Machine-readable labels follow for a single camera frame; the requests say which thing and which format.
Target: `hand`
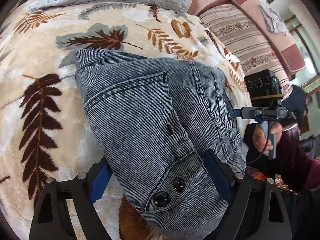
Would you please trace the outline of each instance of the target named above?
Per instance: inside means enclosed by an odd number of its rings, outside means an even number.
[[[270,133],[276,135],[276,142],[278,144],[278,142],[280,141],[281,136],[282,136],[282,125],[279,124],[278,122],[276,122],[271,127]],[[256,129],[253,132],[252,142],[253,142],[253,145],[255,146],[255,148],[259,152],[262,152],[262,150],[266,144],[266,141],[267,141],[266,136],[268,136],[268,135],[267,134],[265,135],[264,132],[260,128],[258,128],[258,126],[256,126]],[[271,144],[271,140],[268,140],[268,144],[267,144],[267,147],[264,151],[264,154],[268,153],[268,151],[270,151],[272,149],[273,149],[273,145]]]

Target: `leaf-patterned blanket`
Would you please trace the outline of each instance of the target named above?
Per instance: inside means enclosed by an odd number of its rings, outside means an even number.
[[[196,16],[155,6],[100,3],[26,14],[29,0],[0,29],[0,208],[28,239],[45,180],[73,179],[103,156],[74,80],[77,49],[116,49],[219,67],[234,107],[250,106],[241,66]],[[238,120],[241,134],[248,121]],[[85,239],[68,202],[78,239]],[[94,204],[112,239],[161,239],[132,208],[114,177]]]

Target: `silver screw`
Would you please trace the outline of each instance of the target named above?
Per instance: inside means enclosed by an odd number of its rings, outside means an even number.
[[[45,182],[48,183],[48,184],[51,184],[51,183],[54,182],[54,178],[53,177],[49,177],[49,178],[47,178],[47,180]]]
[[[274,184],[275,180],[273,178],[267,178],[269,184]]]
[[[242,173],[240,173],[240,172],[237,172],[237,173],[236,173],[236,178],[237,178],[237,179],[243,179],[243,178],[244,178],[244,175],[243,175]]]
[[[81,172],[78,174],[78,179],[85,179],[85,177],[87,176],[87,174],[85,172]]]

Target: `gray denim pants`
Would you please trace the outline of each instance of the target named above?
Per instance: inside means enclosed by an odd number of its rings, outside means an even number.
[[[224,74],[199,62],[105,49],[75,52],[84,110],[132,206],[167,239],[203,239],[228,204],[203,166],[212,149],[244,173],[247,146],[224,92]],[[173,186],[185,181],[183,191]],[[166,192],[159,207],[154,196]]]

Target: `shiny button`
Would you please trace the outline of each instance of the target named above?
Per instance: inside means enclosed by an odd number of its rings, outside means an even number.
[[[165,207],[170,203],[170,195],[165,191],[160,191],[153,196],[153,203],[157,207]]]
[[[176,177],[173,181],[173,187],[176,191],[181,192],[186,187],[186,183],[183,178]]]

